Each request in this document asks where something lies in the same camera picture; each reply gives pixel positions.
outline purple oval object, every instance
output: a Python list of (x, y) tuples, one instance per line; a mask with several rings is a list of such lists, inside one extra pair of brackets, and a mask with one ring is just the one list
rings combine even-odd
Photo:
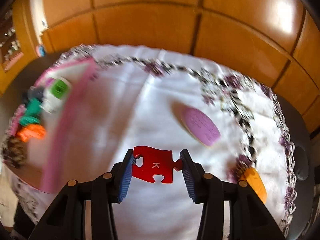
[(182, 114), (183, 122), (190, 133), (204, 145), (211, 146), (220, 137), (220, 132), (211, 119), (200, 110), (187, 107)]

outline green square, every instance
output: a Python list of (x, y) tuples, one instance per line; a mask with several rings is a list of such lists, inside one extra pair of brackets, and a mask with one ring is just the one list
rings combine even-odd
[(62, 80), (58, 80), (51, 88), (51, 94), (53, 94), (57, 99), (63, 97), (63, 95), (69, 90), (68, 85)]

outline green object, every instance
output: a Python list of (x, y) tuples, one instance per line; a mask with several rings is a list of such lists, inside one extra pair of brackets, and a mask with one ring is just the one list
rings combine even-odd
[(53, 94), (57, 99), (60, 99), (63, 97), (65, 93), (67, 93), (69, 90), (68, 85), (63, 82), (61, 79), (58, 80), (51, 88), (51, 94)]
[(40, 120), (36, 117), (29, 116), (29, 115), (24, 115), (19, 120), (19, 124), (21, 124), (22, 126), (27, 126), (28, 124), (32, 124), (32, 123), (40, 124)]
[(27, 105), (27, 109), (24, 113), (24, 115), (28, 116), (38, 116), (41, 112), (41, 102), (37, 100), (36, 98), (32, 98), (29, 101), (29, 104)]

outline orange object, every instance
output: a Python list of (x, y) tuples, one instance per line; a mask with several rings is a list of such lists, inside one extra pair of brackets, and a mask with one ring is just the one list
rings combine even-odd
[(17, 132), (17, 135), (24, 142), (28, 142), (31, 137), (43, 139), (45, 134), (45, 128), (39, 124), (29, 124), (26, 127), (22, 128), (19, 132)]
[(265, 204), (267, 201), (267, 191), (262, 179), (255, 168), (248, 168), (239, 180), (245, 180), (249, 183), (261, 201)]

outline puzzle piece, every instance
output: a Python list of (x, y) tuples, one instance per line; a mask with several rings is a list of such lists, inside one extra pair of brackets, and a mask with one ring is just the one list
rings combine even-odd
[(162, 175), (162, 183), (172, 183), (173, 171), (182, 170), (182, 160), (176, 162), (172, 160), (172, 151), (158, 150), (148, 146), (137, 146), (133, 149), (133, 156), (138, 159), (143, 157), (141, 167), (132, 165), (132, 176), (147, 182), (156, 182), (154, 175)]

